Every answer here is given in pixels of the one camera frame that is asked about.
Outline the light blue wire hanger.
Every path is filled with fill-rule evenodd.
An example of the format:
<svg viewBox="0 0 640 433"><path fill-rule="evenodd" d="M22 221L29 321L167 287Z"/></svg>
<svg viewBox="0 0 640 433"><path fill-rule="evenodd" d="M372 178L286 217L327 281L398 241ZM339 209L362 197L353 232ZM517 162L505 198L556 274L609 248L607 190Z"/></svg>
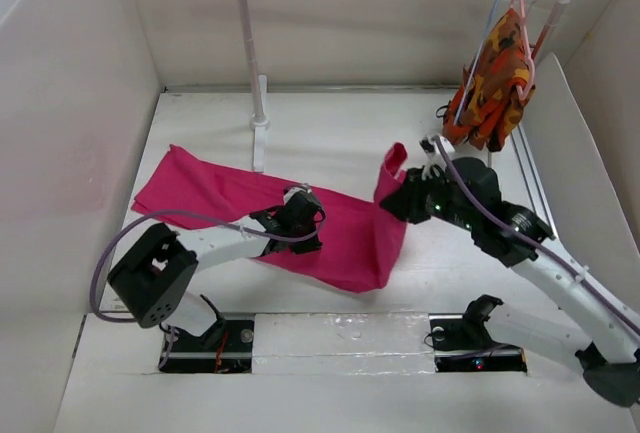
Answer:
<svg viewBox="0 0 640 433"><path fill-rule="evenodd" d="M482 32L482 35L481 35L481 38L480 38L480 41L479 41L479 44L478 44L478 48L476 50L476 53L475 53L475 55L474 55L474 57L473 57L473 59L471 61L471 64L470 64L470 68L468 70L467 79L463 82L462 96L461 96L460 103L459 103L458 107L456 108L455 115L454 115L453 124L455 126L459 126L460 125L460 117L461 117L461 114L463 113L463 110L465 109L465 103L466 103L466 99L467 99L469 90L471 88L471 83L472 83L472 80L474 78L474 73L475 73L475 71L477 69L477 65L478 65L482 50L484 48L484 44L485 44L485 42L486 42L486 40L487 40L487 38L489 36L489 33L491 31L491 28L492 28L492 25L493 25L493 21L494 21L494 16L496 14L499 1L500 0L494 0L493 1L491 10L490 10L490 12L489 12L489 14L487 16L486 23L485 23L485 26L484 26L484 29L483 29L483 32Z"/></svg>

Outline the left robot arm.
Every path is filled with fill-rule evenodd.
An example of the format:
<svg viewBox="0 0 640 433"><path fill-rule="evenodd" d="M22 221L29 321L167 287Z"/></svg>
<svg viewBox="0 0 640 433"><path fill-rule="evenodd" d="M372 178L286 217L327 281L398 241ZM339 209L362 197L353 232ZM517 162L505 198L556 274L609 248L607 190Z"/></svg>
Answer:
<svg viewBox="0 0 640 433"><path fill-rule="evenodd" d="M210 225L185 230L153 224L107 276L110 287L144 329L164 323L175 313L193 276L202 269L285 250L295 254L320 250L318 228L326 219L320 200L304 185L289 188L281 205L235 222L186 215Z"/></svg>

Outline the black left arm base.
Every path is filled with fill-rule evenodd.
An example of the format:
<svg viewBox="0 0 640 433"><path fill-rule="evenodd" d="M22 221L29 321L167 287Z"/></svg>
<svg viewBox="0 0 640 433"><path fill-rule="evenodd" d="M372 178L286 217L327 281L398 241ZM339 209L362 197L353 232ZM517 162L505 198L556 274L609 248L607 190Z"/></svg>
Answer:
<svg viewBox="0 0 640 433"><path fill-rule="evenodd" d="M165 374L248 374L252 372L255 314L222 313L205 295L199 302L213 318L195 335L162 326L163 350L158 370Z"/></svg>

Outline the pink trousers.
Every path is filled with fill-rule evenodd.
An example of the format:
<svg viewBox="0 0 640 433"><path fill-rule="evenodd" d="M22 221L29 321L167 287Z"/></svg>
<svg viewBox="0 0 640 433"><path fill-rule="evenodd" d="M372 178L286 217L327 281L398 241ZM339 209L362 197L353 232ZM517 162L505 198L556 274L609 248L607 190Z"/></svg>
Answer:
<svg viewBox="0 0 640 433"><path fill-rule="evenodd" d="M406 225L381 208L405 176L403 144L386 152L373 198L364 201L314 187L319 203L281 207L292 181L202 161L187 150L170 147L132 206L140 214L158 212L163 221L189 230L204 228L212 219L235 221L269 210L277 231L299 239L316 229L317 236L297 240L263 262L315 278L333 287L364 293L384 288L399 258Z"/></svg>

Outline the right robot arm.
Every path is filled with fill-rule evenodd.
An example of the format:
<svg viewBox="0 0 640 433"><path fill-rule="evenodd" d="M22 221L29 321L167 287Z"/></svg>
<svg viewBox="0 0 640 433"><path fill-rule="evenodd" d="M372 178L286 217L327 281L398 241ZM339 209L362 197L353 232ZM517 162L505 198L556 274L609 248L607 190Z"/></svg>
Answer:
<svg viewBox="0 0 640 433"><path fill-rule="evenodd" d="M496 172L481 160L412 168L381 202L411 224L437 218L470 234L486 255L544 293L574 328L519 312L482 295L462 314L465 340L480 350L523 347L582 375L592 391L623 408L639 402L638 316L596 281L533 211L503 199Z"/></svg>

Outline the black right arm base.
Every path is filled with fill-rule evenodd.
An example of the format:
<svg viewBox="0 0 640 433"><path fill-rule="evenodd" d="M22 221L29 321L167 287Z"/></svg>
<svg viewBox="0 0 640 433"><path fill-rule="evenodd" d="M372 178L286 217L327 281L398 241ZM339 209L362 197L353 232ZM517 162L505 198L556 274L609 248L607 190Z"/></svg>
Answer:
<svg viewBox="0 0 640 433"><path fill-rule="evenodd" d="M437 373L527 373L521 348L493 340L485 323L503 301L481 295L462 313L431 313L423 343L434 354Z"/></svg>

